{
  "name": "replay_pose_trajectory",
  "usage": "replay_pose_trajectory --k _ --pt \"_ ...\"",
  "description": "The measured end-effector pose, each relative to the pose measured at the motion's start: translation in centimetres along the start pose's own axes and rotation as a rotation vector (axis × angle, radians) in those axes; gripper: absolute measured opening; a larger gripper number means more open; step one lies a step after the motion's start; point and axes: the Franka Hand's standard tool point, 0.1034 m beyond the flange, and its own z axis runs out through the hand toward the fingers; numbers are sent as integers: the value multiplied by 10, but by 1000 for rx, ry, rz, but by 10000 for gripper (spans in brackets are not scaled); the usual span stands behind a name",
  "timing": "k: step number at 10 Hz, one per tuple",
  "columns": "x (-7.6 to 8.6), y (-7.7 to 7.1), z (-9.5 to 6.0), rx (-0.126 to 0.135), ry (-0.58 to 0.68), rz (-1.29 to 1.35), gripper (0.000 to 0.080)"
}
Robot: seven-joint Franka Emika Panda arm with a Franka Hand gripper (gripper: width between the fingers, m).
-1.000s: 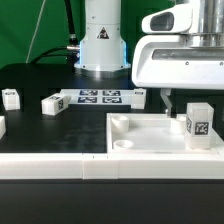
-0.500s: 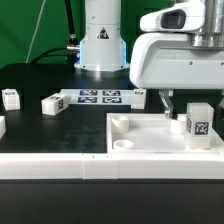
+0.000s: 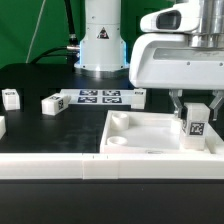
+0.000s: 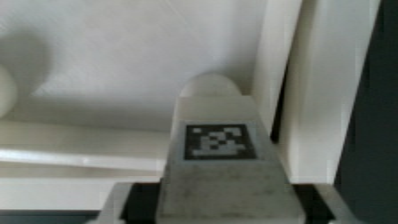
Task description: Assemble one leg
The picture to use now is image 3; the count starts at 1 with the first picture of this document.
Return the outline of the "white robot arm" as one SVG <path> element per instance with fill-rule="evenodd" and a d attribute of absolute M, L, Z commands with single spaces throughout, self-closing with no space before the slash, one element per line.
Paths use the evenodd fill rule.
<path fill-rule="evenodd" d="M 224 105 L 224 0 L 175 0 L 140 21 L 131 59 L 120 34 L 121 0 L 85 0 L 86 34 L 76 68 L 95 77 L 123 68 L 135 87 L 167 89 L 180 114 L 181 91 L 211 90 Z"/>

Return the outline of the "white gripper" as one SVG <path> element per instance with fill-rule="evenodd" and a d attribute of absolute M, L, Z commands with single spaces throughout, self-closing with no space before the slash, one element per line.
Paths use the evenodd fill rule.
<path fill-rule="evenodd" d="M 190 48 L 181 34 L 145 34 L 134 44 L 129 80 L 138 88 L 170 89 L 178 118 L 183 110 L 179 89 L 214 90 L 209 108 L 216 121 L 224 104 L 224 50 Z"/>

